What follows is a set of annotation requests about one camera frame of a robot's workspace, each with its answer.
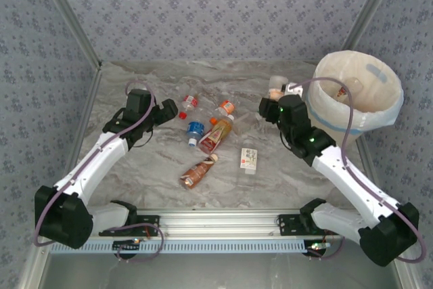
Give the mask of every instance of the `cable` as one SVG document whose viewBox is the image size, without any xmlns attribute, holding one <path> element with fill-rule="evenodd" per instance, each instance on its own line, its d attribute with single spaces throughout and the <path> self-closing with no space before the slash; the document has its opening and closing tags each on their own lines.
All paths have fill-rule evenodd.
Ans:
<svg viewBox="0 0 433 289">
<path fill-rule="evenodd" d="M 111 231 L 111 230 L 124 230 L 124 229 L 136 228 L 136 227 L 146 227 L 146 230 L 147 230 L 147 227 L 151 227 L 151 228 L 155 229 L 161 235 L 161 244 L 159 245 L 156 252 L 153 253 L 151 256 L 144 257 L 142 259 L 133 259 L 133 260 L 126 260 L 126 259 L 123 259 L 122 257 L 120 257 L 120 251 L 122 250 L 123 247 L 126 246 L 126 245 L 120 245 L 119 248 L 117 249 L 117 253 L 116 253 L 116 256 L 119 259 L 119 261 L 125 261 L 127 263 L 129 263 L 129 261 L 131 261 L 132 263 L 151 261 L 151 260 L 155 259 L 161 253 L 162 249 L 164 248 L 164 233 L 162 233 L 162 230 L 158 226 L 155 226 L 153 223 L 136 223 L 134 225 L 128 225 L 128 226 L 123 226 L 123 227 L 113 227 L 113 228 L 109 228 L 107 230 L 109 230 L 109 231 Z"/>
<path fill-rule="evenodd" d="M 281 139 L 281 143 L 283 144 L 283 146 L 289 149 L 290 151 L 292 151 L 292 149 L 289 146 L 287 146 L 286 143 L 284 142 L 283 133 L 281 131 L 279 132 L 279 138 Z"/>
<path fill-rule="evenodd" d="M 115 135 L 113 135 L 112 137 L 110 137 L 108 140 L 106 140 L 103 144 L 101 144 L 101 147 L 99 147 L 98 149 L 96 149 L 92 155 L 90 155 L 90 157 L 77 169 L 77 171 L 75 172 L 75 174 L 73 174 L 73 176 L 71 177 L 71 181 L 76 181 L 76 178 L 82 173 L 82 171 L 89 166 L 90 162 L 114 139 L 120 137 L 121 135 L 124 135 L 125 133 L 135 129 L 136 127 L 138 127 L 150 114 L 150 112 L 152 111 L 152 108 L 155 105 L 155 95 L 154 92 L 148 87 L 148 85 L 144 82 L 144 81 L 140 81 L 138 79 L 129 81 L 124 89 L 124 92 L 126 95 L 128 95 L 128 87 L 130 84 L 132 83 L 139 83 L 142 84 L 146 87 L 146 89 L 149 91 L 150 93 L 150 105 L 149 108 L 147 109 L 146 113 L 133 125 L 131 125 L 129 128 L 126 128 L 125 130 L 122 130 L 119 133 L 116 133 Z M 45 208 L 42 210 L 41 216 L 38 219 L 38 222 L 36 224 L 35 227 L 35 231 L 33 233 L 33 244 L 37 247 L 42 247 L 42 246 L 46 246 L 46 245 L 50 245 L 53 244 L 54 241 L 49 241 L 49 242 L 44 242 L 44 243 L 40 243 L 38 241 L 38 236 L 39 236 L 39 232 L 41 230 L 42 227 L 42 222 L 44 221 L 45 217 L 47 216 L 47 213 L 49 211 L 49 209 L 52 207 L 52 205 L 54 204 L 54 202 L 62 195 L 63 192 L 66 191 L 66 189 L 72 184 L 71 181 L 68 181 L 65 183 L 65 185 L 63 185 L 58 191 L 57 193 L 54 194 L 54 196 L 51 198 L 51 200 L 47 203 L 47 205 L 45 206 Z"/>
<path fill-rule="evenodd" d="M 348 171 L 349 175 L 371 196 L 373 196 L 377 201 L 381 202 L 386 208 L 390 209 L 394 214 L 396 214 L 401 220 L 403 220 L 403 222 L 410 228 L 410 230 L 417 236 L 418 242 L 421 246 L 421 254 L 419 257 L 417 257 L 416 259 L 404 259 L 403 257 L 397 257 L 397 259 L 399 261 L 405 262 L 405 263 L 419 263 L 422 260 L 425 259 L 426 255 L 427 255 L 427 246 L 426 243 L 424 242 L 424 239 L 422 238 L 422 235 L 420 234 L 420 232 L 418 231 L 418 229 L 416 229 L 416 227 L 410 222 L 410 220 L 408 220 L 408 218 L 406 218 L 400 211 L 398 211 L 397 209 L 395 209 L 395 207 L 393 207 L 391 204 L 389 204 L 387 201 L 383 200 L 379 195 L 377 195 L 374 191 L 372 191 L 368 186 L 366 186 L 356 175 L 355 173 L 352 171 L 352 169 L 349 167 L 348 163 L 347 163 L 347 156 L 346 156 L 346 143 L 347 143 L 347 139 L 348 136 L 350 134 L 350 130 L 352 128 L 352 122 L 353 122 L 353 112 L 354 112 L 354 107 L 353 107 L 353 99 L 352 99 L 352 94 L 350 93 L 350 90 L 348 89 L 348 87 L 342 83 L 341 81 L 339 81 L 338 79 L 334 79 L 331 77 L 315 77 L 312 79 L 308 79 L 306 81 L 303 81 L 301 83 L 298 83 L 296 85 L 293 85 L 290 87 L 290 89 L 293 89 L 295 87 L 299 87 L 305 84 L 309 84 L 312 83 L 313 81 L 333 81 L 339 85 L 341 85 L 341 87 L 344 88 L 344 90 L 347 92 L 347 96 L 349 98 L 349 121 L 347 124 L 347 129 L 346 132 L 344 133 L 344 137 L 343 137 L 343 141 L 342 141 L 342 145 L 341 145 L 341 159 L 342 162 L 346 168 L 346 170 Z"/>
<path fill-rule="evenodd" d="M 341 242 L 340 242 L 340 245 L 339 245 L 339 247 L 337 248 L 337 250 L 334 252 L 334 253 L 332 253 L 331 255 L 328 255 L 327 257 L 323 257 L 323 256 L 321 256 L 318 252 L 315 252 L 314 250 L 310 250 L 310 249 L 308 249 L 307 250 L 307 252 L 309 252 L 309 253 L 311 253 L 311 254 L 314 254 L 314 255 L 317 255 L 320 259 L 322 259 L 322 260 L 329 260 L 329 259 L 332 259 L 332 258 L 334 258 L 334 257 L 336 257 L 337 255 L 339 255 L 340 254 L 340 252 L 342 251 L 342 249 L 343 249 L 343 245 L 344 245 L 344 242 L 346 241 L 346 238 L 345 237 L 342 237 L 342 239 L 341 239 Z"/>
<path fill-rule="evenodd" d="M 141 148 L 141 147 L 144 147 L 145 145 L 147 145 L 147 143 L 150 141 L 150 139 L 152 138 L 153 135 L 154 135 L 154 130 L 152 129 L 152 131 L 150 131 L 150 137 L 146 140 L 146 142 L 143 143 L 142 145 L 139 145 L 139 146 L 133 146 L 133 148 Z"/>
</svg>

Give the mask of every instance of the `wall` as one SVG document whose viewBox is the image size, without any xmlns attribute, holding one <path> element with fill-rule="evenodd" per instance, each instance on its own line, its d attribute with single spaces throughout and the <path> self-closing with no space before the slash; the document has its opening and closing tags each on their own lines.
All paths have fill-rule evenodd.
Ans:
<svg viewBox="0 0 433 289">
<path fill-rule="evenodd" d="M 51 0 L 0 0 L 0 288 L 15 288 L 33 196 L 62 176 L 93 76 Z"/>
<path fill-rule="evenodd" d="M 398 74 L 405 101 L 394 126 L 366 134 L 384 189 L 420 209 L 433 288 L 433 0 L 383 0 L 357 47 Z"/>
<path fill-rule="evenodd" d="M 316 60 L 365 0 L 68 0 L 100 59 Z"/>
</svg>

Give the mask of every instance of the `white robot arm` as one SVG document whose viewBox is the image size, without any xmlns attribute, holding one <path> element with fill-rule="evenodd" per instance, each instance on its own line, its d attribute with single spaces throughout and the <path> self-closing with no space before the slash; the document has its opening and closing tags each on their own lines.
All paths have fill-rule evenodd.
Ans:
<svg viewBox="0 0 433 289">
<path fill-rule="evenodd" d="M 300 96 L 295 89 L 278 102 L 262 98 L 259 113 L 266 121 L 277 124 L 287 149 L 326 176 L 358 211 L 341 210 L 322 199 L 314 199 L 300 209 L 300 222 L 309 233 L 328 229 L 340 234 L 358 243 L 374 263 L 389 264 L 417 241 L 416 234 L 398 214 L 417 228 L 418 210 L 410 202 L 401 205 L 385 194 L 350 161 L 346 160 L 345 166 L 341 148 L 325 131 L 311 126 L 306 104 Z M 286 228 L 288 234 L 290 219 L 283 228 L 281 216 L 279 220 L 280 230 Z"/>
<path fill-rule="evenodd" d="M 58 181 L 53 188 L 41 187 L 35 195 L 35 215 L 39 219 L 43 209 L 58 189 L 71 183 L 55 201 L 43 221 L 40 235 L 72 248 L 81 247 L 90 235 L 131 224 L 131 205 L 114 202 L 103 207 L 88 207 L 90 197 L 111 167 L 141 139 L 143 132 L 151 131 L 177 114 L 171 99 L 163 102 L 163 109 L 155 106 L 149 118 L 140 127 L 124 136 L 113 139 L 107 146 L 101 145 L 115 133 L 131 126 L 143 116 L 150 104 L 148 94 L 132 90 L 127 106 L 107 123 L 97 143 L 73 171 Z M 383 202 L 401 211 L 417 227 L 419 213 L 410 203 L 401 206 L 394 198 L 377 188 L 351 162 L 344 166 L 341 149 L 323 130 L 311 126 L 305 103 L 298 95 L 283 96 L 278 102 L 263 98 L 260 115 L 277 123 L 290 149 L 315 170 L 326 176 L 349 199 L 359 213 L 333 207 L 322 199 L 315 199 L 300 209 L 300 220 L 310 234 L 318 229 L 328 229 L 358 244 L 365 254 L 378 265 L 387 265 L 400 253 L 416 242 L 416 236 Z M 83 165 L 96 151 L 91 164 Z M 351 171 L 382 201 L 366 192 L 346 171 Z M 73 179 L 81 168 L 79 176 Z"/>
<path fill-rule="evenodd" d="M 163 101 L 163 108 L 159 105 L 149 108 L 151 105 L 149 91 L 133 89 L 128 94 L 126 107 L 120 109 L 104 126 L 97 143 L 81 162 L 53 187 L 42 186 L 36 192 L 37 230 L 41 215 L 45 215 L 39 230 L 40 236 L 79 248 L 90 235 L 133 222 L 131 219 L 136 214 L 135 207 L 126 202 L 115 201 L 103 207 L 88 205 L 101 180 L 135 142 L 143 137 L 143 133 L 152 131 L 154 127 L 177 115 L 177 107 L 172 99 Z"/>
</svg>

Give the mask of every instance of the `marble surface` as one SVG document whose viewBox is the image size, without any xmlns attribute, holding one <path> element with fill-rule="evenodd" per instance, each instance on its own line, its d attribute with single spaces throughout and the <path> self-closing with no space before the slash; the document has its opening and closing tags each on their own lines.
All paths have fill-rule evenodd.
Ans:
<svg viewBox="0 0 433 289">
<path fill-rule="evenodd" d="M 312 76 L 314 69 L 304 62 L 287 61 L 105 63 L 80 158 L 96 142 L 104 124 L 126 104 L 124 85 L 131 79 L 146 81 L 158 103 L 172 98 L 180 104 L 185 85 L 201 87 L 200 114 L 208 120 L 228 95 L 238 101 L 235 117 L 239 117 L 258 110 L 272 74 L 297 82 Z M 282 146 L 277 127 L 265 121 L 247 134 L 258 149 L 255 176 L 240 173 L 244 138 L 232 132 L 215 151 L 219 161 L 197 187 L 186 190 L 179 184 L 179 176 L 206 157 L 199 149 L 188 147 L 186 126 L 187 121 L 176 118 L 155 128 L 146 146 L 133 148 L 113 166 L 93 193 L 91 205 L 119 199 L 141 208 L 300 208 L 313 198 L 324 198 L 336 206 L 350 207 L 329 180 Z M 361 168 L 355 144 L 348 154 Z"/>
</svg>

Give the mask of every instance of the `trash bag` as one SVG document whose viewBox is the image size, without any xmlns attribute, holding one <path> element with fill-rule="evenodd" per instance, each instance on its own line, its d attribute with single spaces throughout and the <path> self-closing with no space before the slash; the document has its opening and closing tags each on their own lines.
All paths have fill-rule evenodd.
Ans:
<svg viewBox="0 0 433 289">
<path fill-rule="evenodd" d="M 347 84 L 353 96 L 354 116 L 348 143 L 362 133 L 393 125 L 403 105 L 403 89 L 394 71 L 379 59 L 356 51 L 326 55 L 314 77 L 332 77 Z M 306 104 L 312 125 L 325 130 L 341 146 L 347 128 L 348 98 L 332 81 L 310 84 Z"/>
</svg>

